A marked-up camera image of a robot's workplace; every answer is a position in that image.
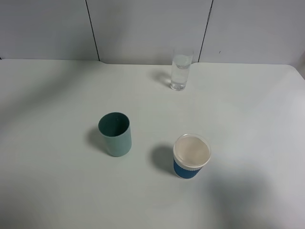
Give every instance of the sage green plastic cup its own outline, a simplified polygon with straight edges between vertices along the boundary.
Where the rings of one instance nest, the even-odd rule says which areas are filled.
[[[132,147],[130,122],[126,115],[113,112],[100,119],[98,125],[107,153],[123,156]]]

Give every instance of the white tabletop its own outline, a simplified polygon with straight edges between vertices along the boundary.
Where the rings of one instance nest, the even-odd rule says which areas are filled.
[[[303,229],[305,81],[288,65],[0,61],[0,228]],[[102,151],[99,119],[131,122]],[[173,174],[182,134],[209,140],[197,176]]]

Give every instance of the cup rim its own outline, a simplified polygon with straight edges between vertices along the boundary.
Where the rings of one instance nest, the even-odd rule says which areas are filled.
[[[209,149],[209,159],[207,159],[207,161],[205,161],[203,164],[199,165],[199,166],[189,166],[189,165],[185,165],[183,162],[182,162],[182,159],[176,154],[176,151],[175,151],[175,146],[176,146],[176,143],[183,137],[186,137],[186,136],[193,136],[193,137],[197,137],[199,140],[203,141],[206,146],[208,147]],[[210,144],[208,143],[208,141],[206,139],[204,139],[202,136],[200,135],[197,135],[197,134],[184,134],[184,135],[181,135],[175,142],[174,146],[173,146],[173,155],[175,157],[175,159],[178,160],[178,162],[183,165],[184,167],[188,167],[188,168],[192,168],[192,169],[195,169],[195,168],[202,168],[204,165],[206,165],[209,160],[211,159],[211,146]]]
[[[100,123],[101,123],[102,119],[103,119],[104,117],[108,116],[108,115],[111,115],[111,114],[122,114],[122,115],[124,115],[124,116],[127,118],[127,120],[128,120],[128,127],[127,127],[126,130],[125,130],[123,133],[121,133],[120,135],[117,135],[117,136],[107,136],[107,135],[103,134],[103,133],[101,132],[101,130],[100,130]],[[129,120],[128,116],[125,115],[125,114],[123,114],[123,113],[121,113],[121,112],[110,112],[110,113],[105,114],[105,115],[99,120],[99,123],[98,123],[98,125],[97,125],[97,128],[99,129],[99,132],[101,133],[101,135],[103,135],[104,137],[108,137],[108,138],[114,138],[114,137],[122,136],[123,134],[125,134],[125,133],[127,132],[127,130],[129,129],[129,127],[130,127],[130,120]]]

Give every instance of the cup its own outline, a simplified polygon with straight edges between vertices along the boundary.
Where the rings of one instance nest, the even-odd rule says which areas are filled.
[[[180,178],[190,179],[210,160],[211,148],[199,135],[185,134],[173,146],[173,168]]]
[[[193,60],[193,49],[175,48],[172,64],[171,88],[175,91],[182,91],[189,76]]]
[[[130,122],[126,115],[113,112],[100,119],[98,129],[102,134],[107,152],[112,156],[123,156],[132,147]]]

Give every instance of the glass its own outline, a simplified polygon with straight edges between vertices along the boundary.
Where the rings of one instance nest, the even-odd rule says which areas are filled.
[[[192,49],[178,48],[174,50],[171,80],[173,90],[181,91],[185,88],[192,60]]]

